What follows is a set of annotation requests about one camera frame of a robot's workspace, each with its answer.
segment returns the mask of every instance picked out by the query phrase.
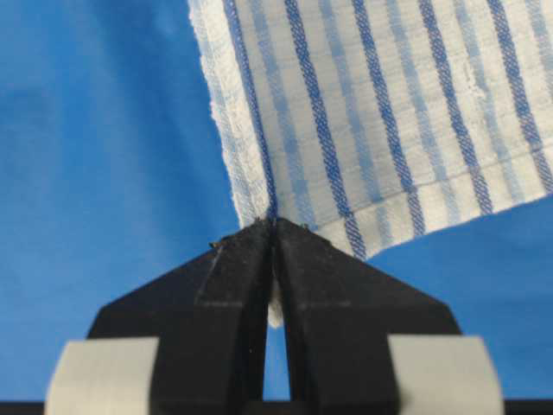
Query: blue and white striped fabric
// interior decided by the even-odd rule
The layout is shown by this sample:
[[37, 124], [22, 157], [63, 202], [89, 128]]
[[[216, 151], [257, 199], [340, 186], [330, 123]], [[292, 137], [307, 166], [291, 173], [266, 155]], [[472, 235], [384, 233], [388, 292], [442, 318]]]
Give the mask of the blue and white striped fabric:
[[190, 3], [242, 226], [365, 259], [553, 192], [553, 2]]

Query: striped cloth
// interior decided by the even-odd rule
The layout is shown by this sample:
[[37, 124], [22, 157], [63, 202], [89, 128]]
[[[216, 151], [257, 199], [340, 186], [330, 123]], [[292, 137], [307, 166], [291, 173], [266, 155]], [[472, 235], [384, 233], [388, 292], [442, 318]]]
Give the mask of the striped cloth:
[[553, 2], [189, 1], [241, 226], [366, 259], [553, 191]]

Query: tape strip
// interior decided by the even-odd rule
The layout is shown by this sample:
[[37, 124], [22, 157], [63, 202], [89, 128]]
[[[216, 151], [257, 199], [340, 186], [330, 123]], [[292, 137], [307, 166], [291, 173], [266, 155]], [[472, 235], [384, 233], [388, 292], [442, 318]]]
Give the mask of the tape strip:
[[68, 342], [50, 382], [46, 415], [148, 415], [158, 338]]
[[479, 337], [389, 335], [401, 415], [501, 415], [498, 376]]

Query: blue stripe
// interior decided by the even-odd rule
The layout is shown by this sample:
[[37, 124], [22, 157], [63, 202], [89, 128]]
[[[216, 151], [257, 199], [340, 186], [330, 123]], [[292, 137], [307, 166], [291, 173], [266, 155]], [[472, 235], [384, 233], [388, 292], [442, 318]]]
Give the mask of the blue stripe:
[[280, 67], [275, 58], [263, 2], [260, 0], [250, 0], [250, 10], [256, 28], [257, 45], [263, 57], [265, 74], [269, 82], [273, 106], [276, 109], [278, 126], [283, 137], [289, 179], [291, 181], [292, 192], [294, 193], [299, 220], [313, 229], [315, 226], [315, 214], [311, 206], [308, 184], [303, 173], [302, 154], [297, 145], [298, 137], [296, 136], [296, 129], [290, 115]]
[[539, 56], [542, 61], [543, 71], [547, 80], [547, 87], [553, 99], [553, 47], [547, 23], [543, 17], [541, 0], [526, 0], [526, 8], [530, 14], [532, 31], [539, 47]]
[[401, 182], [404, 192], [408, 195], [407, 200], [411, 220], [413, 222], [414, 234], [422, 235], [424, 234], [425, 228], [423, 211], [418, 200], [416, 188], [413, 186], [410, 169], [405, 160], [405, 155], [399, 140], [397, 123], [393, 110], [391, 109], [390, 98], [388, 97], [388, 87], [382, 70], [380, 69], [378, 52], [372, 38], [371, 26], [366, 14], [365, 3], [363, 0], [353, 0], [353, 7], [355, 9], [355, 20], [365, 50], [366, 63], [371, 74], [372, 86], [377, 95], [378, 109], [380, 110], [380, 116], [385, 124], [388, 146], [390, 147], [399, 181]]
[[407, 80], [410, 101], [416, 110], [416, 121], [421, 135], [423, 148], [429, 156], [432, 170], [437, 181], [440, 181], [440, 187], [446, 207], [448, 210], [449, 225], [457, 224], [461, 221], [459, 206], [455, 199], [454, 190], [449, 182], [447, 171], [442, 159], [440, 147], [436, 142], [432, 126], [430, 125], [429, 109], [424, 101], [423, 88], [416, 71], [415, 63], [411, 53], [411, 45], [405, 34], [404, 24], [401, 20], [401, 14], [397, 6], [397, 0], [388, 0], [386, 2], [388, 17], [390, 19], [391, 31], [396, 40], [396, 46], [400, 54], [404, 76]]
[[201, 51], [207, 60], [206, 77], [208, 78], [208, 85], [210, 87], [211, 96], [213, 102], [219, 112], [219, 128], [221, 131], [221, 140], [223, 146], [231, 158], [232, 171], [234, 174], [229, 175], [232, 182], [232, 191], [236, 195], [236, 204], [238, 213], [241, 216], [241, 220], [246, 222], [254, 221], [256, 212], [251, 204], [251, 192], [249, 183], [246, 180], [245, 173], [242, 170], [242, 164], [238, 159], [238, 150], [232, 137], [232, 130], [230, 121], [226, 113], [225, 99], [223, 98], [223, 92], [219, 83], [219, 78], [213, 72], [214, 58], [213, 58], [213, 45], [206, 37], [206, 28], [203, 23], [203, 16], [201, 14], [202, 6], [200, 0], [192, 0], [192, 7], [195, 13], [198, 13], [199, 17], [195, 21], [196, 31], [198, 34], [198, 41], [200, 43]]
[[543, 154], [542, 139], [537, 131], [536, 121], [526, 97], [526, 90], [518, 65], [517, 50], [512, 41], [505, 9], [503, 8], [503, 4], [498, 0], [488, 0], [487, 3], [492, 12], [493, 24], [495, 25], [495, 31], [498, 36], [499, 45], [501, 46], [505, 72], [511, 84], [511, 94], [514, 99], [520, 127], [524, 138], [532, 150], [534, 164], [536, 165], [543, 188], [547, 193], [551, 193], [553, 192], [553, 177], [551, 176], [550, 166], [547, 164], [547, 160]]
[[307, 87], [309, 99], [311, 101], [311, 109], [315, 118], [317, 136], [319, 138], [319, 143], [321, 144], [327, 179], [330, 183], [330, 188], [332, 189], [334, 202], [338, 208], [339, 215], [345, 221], [346, 234], [353, 253], [356, 257], [365, 259], [365, 243], [359, 233], [357, 221], [355, 220], [355, 216], [353, 215], [347, 201], [346, 191], [344, 190], [344, 183], [340, 173], [340, 166], [336, 156], [336, 149], [334, 147], [334, 141], [328, 128], [327, 111], [321, 96], [321, 90], [319, 88], [315, 68], [313, 67], [313, 63], [311, 62], [309, 56], [308, 43], [305, 38], [302, 17], [300, 16], [296, 0], [285, 0], [285, 4], [290, 30], [294, 38], [294, 45], [296, 47], [297, 59], [299, 60], [302, 68], [303, 80], [305, 81], [305, 86]]
[[[325, 25], [328, 45], [333, 56], [336, 71], [338, 72], [340, 89], [346, 105], [347, 119], [355, 141], [355, 150], [357, 151], [359, 158], [361, 177], [365, 182], [367, 197], [371, 203], [379, 203], [383, 201], [383, 197], [380, 191], [377, 174], [374, 170], [371, 148], [368, 145], [365, 127], [363, 126], [359, 115], [357, 97], [355, 96], [355, 91], [352, 88], [352, 75], [349, 70], [349, 66], [347, 65], [346, 54], [344, 52], [344, 47], [340, 39], [340, 33], [338, 32], [338, 27], [336, 25], [331, 0], [319, 0], [319, 8], [321, 9], [322, 20]], [[382, 241], [382, 245], [391, 245], [393, 243], [393, 239], [391, 238], [390, 223], [385, 209], [378, 210], [377, 220], [378, 228], [381, 230], [380, 239]]]
[[468, 129], [461, 115], [461, 109], [457, 103], [457, 95], [451, 77], [448, 54], [443, 44], [442, 33], [435, 19], [434, 7], [430, 0], [419, 0], [419, 8], [423, 16], [424, 26], [429, 34], [432, 56], [434, 57], [435, 68], [440, 78], [440, 84], [442, 85], [442, 92], [448, 102], [448, 113], [451, 126], [457, 136], [457, 141], [461, 147], [461, 153], [465, 164], [468, 166], [480, 212], [481, 214], [490, 214], [493, 211], [492, 201], [487, 189], [486, 180], [480, 172], [480, 166], [478, 165], [478, 160], [476, 159], [476, 153], [474, 151], [473, 140], [468, 133]]
[[267, 193], [269, 196], [267, 215], [269, 217], [277, 217], [277, 192], [275, 190], [275, 179], [273, 176], [272, 167], [270, 165], [269, 147], [267, 146], [267, 142], [265, 140], [263, 125], [261, 123], [261, 116], [259, 115], [257, 95], [255, 87], [253, 85], [253, 79], [251, 77], [250, 62], [245, 49], [244, 38], [242, 36], [242, 28], [240, 26], [240, 20], [238, 18], [238, 10], [236, 8], [234, 0], [225, 0], [225, 13], [231, 30], [232, 43], [234, 44], [236, 59], [238, 61], [238, 67], [240, 68], [240, 74], [242, 76], [242, 83], [244, 84], [246, 92], [245, 95], [248, 100], [248, 106], [250, 107], [253, 127], [256, 132], [257, 142], [261, 151], [264, 176], [265, 181], [267, 182]]
[[484, 114], [487, 132], [492, 139], [492, 147], [498, 159], [502, 162], [501, 169], [503, 170], [503, 176], [505, 177], [505, 183], [511, 195], [511, 199], [514, 203], [519, 204], [524, 201], [524, 192], [520, 187], [520, 183], [518, 183], [517, 175], [512, 167], [511, 155], [509, 154], [509, 150], [499, 130], [493, 96], [486, 82], [486, 72], [484, 71], [484, 64], [480, 57], [480, 47], [476, 40], [476, 30], [474, 29], [472, 19], [468, 15], [465, 1], [454, 0], [454, 5], [455, 15], [461, 28], [468, 59], [474, 71], [476, 85], [486, 96], [483, 99], [477, 98], [480, 111]]

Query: blue fabric backdrop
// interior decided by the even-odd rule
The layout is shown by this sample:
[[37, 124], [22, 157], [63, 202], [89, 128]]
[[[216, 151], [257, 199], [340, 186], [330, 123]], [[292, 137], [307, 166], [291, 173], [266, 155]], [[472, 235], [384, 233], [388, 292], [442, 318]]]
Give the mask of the blue fabric backdrop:
[[[0, 39], [0, 399], [43, 399], [99, 306], [238, 223], [185, 0], [4, 2]], [[552, 208], [372, 261], [484, 335], [510, 397], [553, 395]], [[288, 393], [282, 332], [268, 398]]]

